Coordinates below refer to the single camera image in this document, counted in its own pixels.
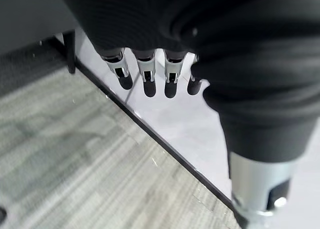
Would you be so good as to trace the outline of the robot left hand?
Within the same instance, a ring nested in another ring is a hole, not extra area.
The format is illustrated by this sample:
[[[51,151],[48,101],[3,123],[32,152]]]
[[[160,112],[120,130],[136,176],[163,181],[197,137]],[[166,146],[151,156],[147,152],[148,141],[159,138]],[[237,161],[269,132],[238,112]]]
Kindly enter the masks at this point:
[[[224,133],[242,229],[286,204],[320,116],[320,0],[64,0],[96,51],[186,50]]]

